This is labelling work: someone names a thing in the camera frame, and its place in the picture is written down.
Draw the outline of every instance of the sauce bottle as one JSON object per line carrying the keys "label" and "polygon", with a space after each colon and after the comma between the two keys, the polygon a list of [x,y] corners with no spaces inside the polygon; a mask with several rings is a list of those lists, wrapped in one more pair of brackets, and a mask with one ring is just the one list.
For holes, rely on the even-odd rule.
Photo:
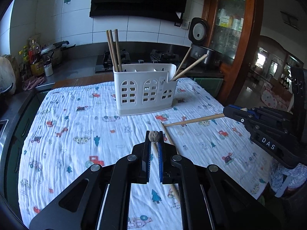
{"label": "sauce bottle", "polygon": [[36,40],[32,41],[31,51],[31,70],[32,74],[39,77],[44,75],[44,60],[40,53],[39,44]]}

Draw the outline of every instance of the cooking pot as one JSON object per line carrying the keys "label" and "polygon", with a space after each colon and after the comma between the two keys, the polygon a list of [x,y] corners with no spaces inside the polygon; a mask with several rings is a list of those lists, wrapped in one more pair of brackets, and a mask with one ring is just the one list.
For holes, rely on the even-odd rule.
{"label": "cooking pot", "polygon": [[190,56],[196,60],[204,54],[208,55],[208,57],[201,61],[198,66],[202,66],[204,69],[215,69],[220,65],[222,57],[220,52],[196,44],[191,44],[191,47]]}
{"label": "cooking pot", "polygon": [[57,43],[54,43],[53,45],[49,45],[49,46],[45,47],[41,51],[44,62],[51,59],[51,64],[52,64],[53,67],[60,64],[62,62],[62,51],[67,50],[69,48],[72,48],[76,45],[75,44],[71,47],[62,47],[63,44],[68,45],[69,41],[61,41],[61,42],[57,42]]}

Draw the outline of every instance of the cutting board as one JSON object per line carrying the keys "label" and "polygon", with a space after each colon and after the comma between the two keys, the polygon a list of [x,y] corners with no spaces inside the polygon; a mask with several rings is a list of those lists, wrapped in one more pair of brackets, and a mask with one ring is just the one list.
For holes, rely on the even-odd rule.
{"label": "cutting board", "polygon": [[11,65],[11,62],[0,57],[0,87],[3,89],[8,88],[13,83],[13,88],[8,92],[8,94],[13,95],[16,90],[16,76]]}

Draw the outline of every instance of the pink cloth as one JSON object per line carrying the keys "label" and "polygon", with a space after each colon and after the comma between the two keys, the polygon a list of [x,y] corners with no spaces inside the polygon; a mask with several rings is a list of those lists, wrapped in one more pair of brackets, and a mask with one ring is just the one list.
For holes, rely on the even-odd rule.
{"label": "pink cloth", "polygon": [[37,87],[38,85],[44,83],[46,81],[45,77],[31,77],[30,79],[27,79],[23,85],[22,85],[22,89],[24,91],[28,91],[28,90],[31,90],[35,87]]}

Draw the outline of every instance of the pot lid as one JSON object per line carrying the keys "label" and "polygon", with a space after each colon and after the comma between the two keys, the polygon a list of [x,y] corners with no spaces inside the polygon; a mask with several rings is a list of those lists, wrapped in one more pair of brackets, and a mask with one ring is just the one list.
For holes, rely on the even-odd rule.
{"label": "pot lid", "polygon": [[57,48],[59,48],[59,47],[56,47],[55,45],[49,45],[49,46],[46,46],[40,53],[41,54],[45,54],[45,53],[53,51],[53,50],[55,50]]}

